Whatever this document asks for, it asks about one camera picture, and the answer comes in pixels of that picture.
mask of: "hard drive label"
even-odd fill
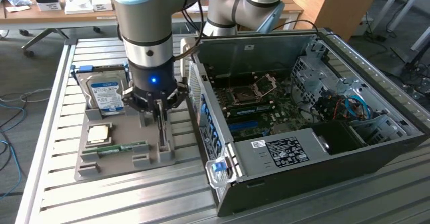
[[[309,161],[302,145],[296,137],[266,143],[272,158],[278,167]]]
[[[91,90],[99,109],[105,112],[121,111],[125,108],[122,95],[118,93],[121,86],[118,82],[91,84]]]

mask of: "wooden desk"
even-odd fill
[[[296,20],[302,8],[293,0],[286,2],[282,19]],[[102,11],[85,14],[65,13],[65,10],[39,11],[38,5],[31,5],[31,9],[10,13],[5,7],[11,6],[6,0],[0,4],[0,29],[43,29],[43,28],[73,28],[117,25],[115,11]],[[201,21],[200,13],[190,13],[193,20]],[[186,22],[182,13],[173,15],[173,22]]]
[[[373,0],[294,0],[304,8],[300,19],[313,21],[318,27],[329,27],[349,40]],[[298,29],[312,28],[306,22],[297,23]]]

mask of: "floor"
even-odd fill
[[[381,10],[387,0],[376,1],[369,16],[373,17]],[[375,34],[384,34],[385,24],[391,17],[387,18],[376,30]],[[397,39],[388,38],[384,45],[401,49],[407,54],[415,55],[411,47],[419,39],[420,35],[429,27],[430,18],[420,12],[412,11],[399,26],[396,33]],[[31,30],[31,34],[38,34],[41,30]],[[91,28],[79,28],[66,30],[71,37],[77,38],[98,38],[115,37],[115,27],[102,27],[102,34],[93,31]],[[63,39],[58,34],[50,35],[39,44],[33,47],[35,58],[23,56],[21,46],[29,41],[30,37],[22,36],[18,31],[11,31],[6,39],[0,40],[0,95],[9,93],[23,93],[39,88],[53,86],[57,73],[58,62],[63,50]],[[369,43],[364,38],[355,37],[351,44],[357,48],[364,56],[371,56],[380,52],[383,48]],[[381,67],[383,70],[400,72],[403,62],[399,58],[393,58],[392,52],[380,54],[372,58],[372,62]],[[430,52],[425,55],[423,62],[430,62]],[[37,94],[31,100],[38,100],[50,96],[49,92]],[[11,106],[22,106],[23,102],[9,104]],[[15,146],[19,161],[25,172],[29,173],[34,150],[38,142],[39,131],[43,123],[47,102],[30,103],[27,105],[27,118],[25,122],[13,130],[6,132],[11,143]],[[6,122],[15,114],[17,110],[0,108],[0,123]],[[7,155],[0,155],[0,164],[6,162]],[[15,185],[18,181],[18,169],[11,161],[9,166],[0,172],[0,192],[5,192]],[[25,190],[26,178],[18,188],[17,195],[6,197],[0,200],[0,223],[11,224],[15,222],[17,212],[21,204],[21,193]]]

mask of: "sticker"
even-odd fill
[[[257,108],[257,111],[265,111],[265,110],[268,110],[269,108],[270,108],[270,106],[258,107],[258,108]]]
[[[261,141],[252,142],[252,145],[253,145],[253,148],[266,147],[266,141],[261,140]]]
[[[117,19],[117,16],[98,16],[97,19]]]
[[[309,157],[296,137],[269,142],[266,145],[278,167],[309,161]]]
[[[246,45],[245,50],[254,50],[254,45]]]
[[[253,112],[256,112],[256,110],[248,110],[248,111],[237,112],[237,115],[244,115],[244,114],[249,114]]]
[[[118,82],[105,82],[91,84],[94,97],[103,112],[117,112],[124,110],[125,104],[122,95],[118,93],[121,86]]]

